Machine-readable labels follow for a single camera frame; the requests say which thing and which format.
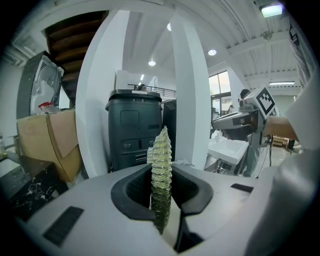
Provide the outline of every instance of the white sink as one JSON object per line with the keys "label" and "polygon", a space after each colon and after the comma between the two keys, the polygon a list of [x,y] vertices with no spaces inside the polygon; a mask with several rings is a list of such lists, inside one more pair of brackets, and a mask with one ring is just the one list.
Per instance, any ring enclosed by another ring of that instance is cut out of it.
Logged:
{"label": "white sink", "polygon": [[210,139],[208,153],[215,159],[222,159],[233,165],[237,165],[244,156],[248,142],[242,140],[230,140],[220,137]]}

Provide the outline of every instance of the black table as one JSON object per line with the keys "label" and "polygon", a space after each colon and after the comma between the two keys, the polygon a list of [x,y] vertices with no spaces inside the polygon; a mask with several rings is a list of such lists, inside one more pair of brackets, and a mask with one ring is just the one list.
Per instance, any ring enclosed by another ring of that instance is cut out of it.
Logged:
{"label": "black table", "polygon": [[52,162],[8,155],[20,166],[0,178],[0,188],[14,216],[27,221],[38,209],[68,190]]}

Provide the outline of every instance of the window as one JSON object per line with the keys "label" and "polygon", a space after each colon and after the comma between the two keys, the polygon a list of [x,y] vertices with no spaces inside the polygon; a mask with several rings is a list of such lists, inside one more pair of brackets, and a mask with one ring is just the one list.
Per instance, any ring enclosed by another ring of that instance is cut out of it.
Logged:
{"label": "window", "polygon": [[232,105],[228,71],[209,77],[209,84],[211,107],[215,108],[215,111],[219,115],[223,115],[225,111],[229,110],[230,105]]}
{"label": "window", "polygon": [[214,75],[209,77],[209,83],[210,83],[210,94],[219,94],[220,93],[220,87],[219,87],[219,80],[218,75]]}
{"label": "window", "polygon": [[230,81],[228,76],[228,71],[218,74],[219,84],[220,84],[220,92],[227,93],[230,92]]}
{"label": "window", "polygon": [[209,83],[211,95],[231,92],[228,71],[209,77]]}
{"label": "window", "polygon": [[212,100],[212,107],[215,108],[215,112],[220,113],[220,99]]}
{"label": "window", "polygon": [[221,98],[221,110],[228,111],[230,105],[232,105],[231,96]]}

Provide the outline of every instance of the red object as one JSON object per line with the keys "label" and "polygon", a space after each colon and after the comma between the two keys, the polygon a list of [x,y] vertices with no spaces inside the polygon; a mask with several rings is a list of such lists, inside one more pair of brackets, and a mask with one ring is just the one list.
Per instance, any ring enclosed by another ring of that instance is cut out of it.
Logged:
{"label": "red object", "polygon": [[51,106],[51,105],[53,105],[53,104],[54,104],[53,101],[51,101],[51,102],[44,102],[44,103],[40,104],[40,105],[38,106],[38,108],[40,108],[41,110],[43,110],[43,109],[42,109],[43,107],[49,107],[49,106]]}

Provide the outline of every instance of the black cable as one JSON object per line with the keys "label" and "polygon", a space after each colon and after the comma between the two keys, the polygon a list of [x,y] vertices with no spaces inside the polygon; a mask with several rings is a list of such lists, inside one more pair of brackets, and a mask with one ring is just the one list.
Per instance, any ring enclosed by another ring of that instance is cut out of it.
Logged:
{"label": "black cable", "polygon": [[269,160],[270,160],[270,166],[271,166],[271,154],[272,154],[272,144],[274,143],[274,136],[271,135],[271,143],[269,148]]}
{"label": "black cable", "polygon": [[265,164],[265,161],[266,161],[266,158],[267,158],[267,155],[268,155],[268,147],[269,147],[269,146],[267,146],[267,148],[266,148],[266,153],[265,153],[265,157],[264,157],[264,160],[263,160],[261,169],[260,169],[258,175],[256,176],[257,178],[259,177],[259,175],[260,175],[260,173],[261,173],[261,171],[262,171],[262,168],[264,167],[264,164]]}

